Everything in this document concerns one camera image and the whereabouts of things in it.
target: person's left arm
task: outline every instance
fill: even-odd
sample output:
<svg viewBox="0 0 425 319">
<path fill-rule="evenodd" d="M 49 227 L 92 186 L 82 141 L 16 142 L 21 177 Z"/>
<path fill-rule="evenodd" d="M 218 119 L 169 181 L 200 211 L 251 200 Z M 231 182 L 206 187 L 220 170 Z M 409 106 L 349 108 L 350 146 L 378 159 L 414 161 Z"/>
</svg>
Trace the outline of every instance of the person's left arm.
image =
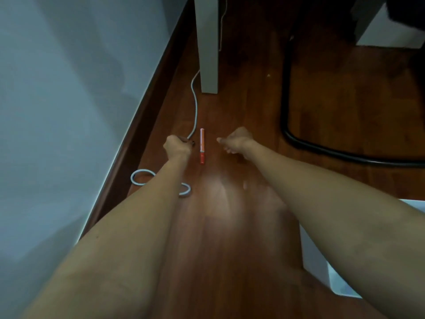
<svg viewBox="0 0 425 319">
<path fill-rule="evenodd" d="M 150 309 L 191 144 L 169 136 L 168 162 L 73 248 L 25 318 L 132 318 Z"/>
</svg>

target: forearm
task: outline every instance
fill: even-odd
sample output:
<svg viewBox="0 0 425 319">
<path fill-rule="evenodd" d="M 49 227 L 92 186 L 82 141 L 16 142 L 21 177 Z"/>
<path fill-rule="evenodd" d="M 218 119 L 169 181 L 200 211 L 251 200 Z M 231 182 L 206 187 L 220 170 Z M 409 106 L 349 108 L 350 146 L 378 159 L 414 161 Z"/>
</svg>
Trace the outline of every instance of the forearm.
<svg viewBox="0 0 425 319">
<path fill-rule="evenodd" d="M 425 284 L 425 217 L 348 177 L 250 141 L 245 154 L 299 219 L 332 266 L 387 315 L 412 318 Z"/>
<path fill-rule="evenodd" d="M 187 156 L 168 161 L 84 236 L 34 303 L 40 317 L 61 306 L 63 318 L 123 318 L 148 309 L 186 164 Z M 85 297 L 75 301 L 76 294 Z"/>
</svg>

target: person's right arm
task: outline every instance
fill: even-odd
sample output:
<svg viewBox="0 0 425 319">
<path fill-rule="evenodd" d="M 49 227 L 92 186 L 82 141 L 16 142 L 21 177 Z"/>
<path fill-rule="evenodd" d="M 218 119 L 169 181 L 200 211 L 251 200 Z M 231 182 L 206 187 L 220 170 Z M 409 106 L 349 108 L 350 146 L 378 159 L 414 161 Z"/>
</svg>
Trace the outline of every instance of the person's right arm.
<svg viewBox="0 0 425 319">
<path fill-rule="evenodd" d="M 425 214 L 361 182 L 279 155 L 245 128 L 218 141 L 258 167 L 364 299 L 389 318 L 425 318 Z"/>
</svg>

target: orange marker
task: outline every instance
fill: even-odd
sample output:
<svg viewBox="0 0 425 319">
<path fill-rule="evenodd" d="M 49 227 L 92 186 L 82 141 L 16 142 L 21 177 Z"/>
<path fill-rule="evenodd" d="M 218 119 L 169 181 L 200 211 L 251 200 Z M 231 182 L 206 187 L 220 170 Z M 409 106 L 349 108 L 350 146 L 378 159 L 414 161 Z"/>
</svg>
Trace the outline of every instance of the orange marker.
<svg viewBox="0 0 425 319">
<path fill-rule="evenodd" d="M 201 165 L 205 164 L 205 144 L 204 144 L 204 129 L 201 129 Z"/>
</svg>

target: baseboard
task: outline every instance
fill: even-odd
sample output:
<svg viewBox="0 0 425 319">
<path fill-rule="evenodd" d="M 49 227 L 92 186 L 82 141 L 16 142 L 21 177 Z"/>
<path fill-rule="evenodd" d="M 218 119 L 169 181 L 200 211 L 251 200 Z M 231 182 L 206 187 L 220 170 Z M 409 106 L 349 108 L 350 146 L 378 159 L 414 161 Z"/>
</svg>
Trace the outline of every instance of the baseboard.
<svg viewBox="0 0 425 319">
<path fill-rule="evenodd" d="M 193 0 L 188 0 L 155 70 L 155 74 L 140 102 L 130 128 L 125 135 L 81 237 L 127 197 L 131 186 L 131 173 L 139 165 L 141 155 L 145 150 L 162 102 L 186 46 L 186 41 L 194 26 L 194 2 Z"/>
</svg>

